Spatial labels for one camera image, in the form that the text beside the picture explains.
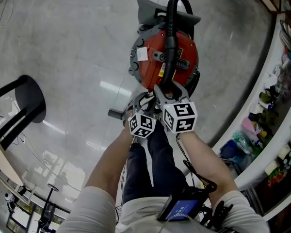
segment shirt sleeve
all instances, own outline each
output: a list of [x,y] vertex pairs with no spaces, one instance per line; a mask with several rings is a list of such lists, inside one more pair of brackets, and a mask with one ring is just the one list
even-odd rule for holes
[[115,202],[106,191],[85,187],[57,233],[114,233]]
[[233,208],[222,223],[222,228],[230,228],[239,233],[269,233],[265,220],[250,207],[249,201],[239,191],[231,191],[223,195],[216,203],[214,210],[220,201],[224,206]]

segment concrete floor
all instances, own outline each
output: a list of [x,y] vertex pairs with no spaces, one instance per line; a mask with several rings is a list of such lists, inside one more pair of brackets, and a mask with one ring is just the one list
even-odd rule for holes
[[[201,73],[192,96],[199,115],[195,131],[207,142],[248,85],[271,17],[257,0],[189,1],[201,17],[194,38]],[[1,25],[9,18],[11,3]],[[42,195],[49,191],[47,183],[55,183],[60,192],[53,200],[65,208],[122,130],[120,121],[107,116],[108,109],[123,110],[142,90],[127,72],[138,36],[137,10],[136,0],[14,0],[11,20],[0,29],[0,87],[30,75],[47,104],[45,122],[31,124],[24,131],[25,144],[11,145],[7,153],[20,172],[29,171]],[[0,100],[6,119],[12,106],[9,97]],[[175,146],[175,136],[169,138]],[[175,159],[181,166],[178,148]]]

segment screen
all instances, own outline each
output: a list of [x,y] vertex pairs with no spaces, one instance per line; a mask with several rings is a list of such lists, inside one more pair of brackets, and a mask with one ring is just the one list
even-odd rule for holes
[[[167,215],[165,220],[168,220],[170,217],[175,216],[177,214],[188,215],[190,211],[197,205],[197,203],[198,200],[178,200],[178,202],[171,209],[170,213]],[[185,216],[176,216],[173,219],[183,220],[185,218],[186,218]]]

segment white cube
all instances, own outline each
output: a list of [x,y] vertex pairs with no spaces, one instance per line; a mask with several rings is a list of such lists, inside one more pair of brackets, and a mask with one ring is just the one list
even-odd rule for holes
[[193,131],[197,111],[193,102],[165,104],[163,121],[172,133]]
[[133,117],[128,119],[130,134],[146,138],[155,129],[156,120],[149,116],[142,115],[140,113],[135,113]]

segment black hose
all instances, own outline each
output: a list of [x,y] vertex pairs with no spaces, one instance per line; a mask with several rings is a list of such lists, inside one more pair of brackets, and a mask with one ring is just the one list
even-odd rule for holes
[[[169,0],[167,5],[167,22],[166,22],[166,37],[165,37],[165,49],[166,49],[166,66],[165,71],[160,83],[162,90],[167,91],[171,87],[171,80],[175,73],[177,64],[177,52],[178,52],[178,38],[177,38],[177,6],[179,0]],[[192,8],[188,0],[182,1],[188,14],[193,14]],[[191,38],[194,37],[194,27],[189,30]]]

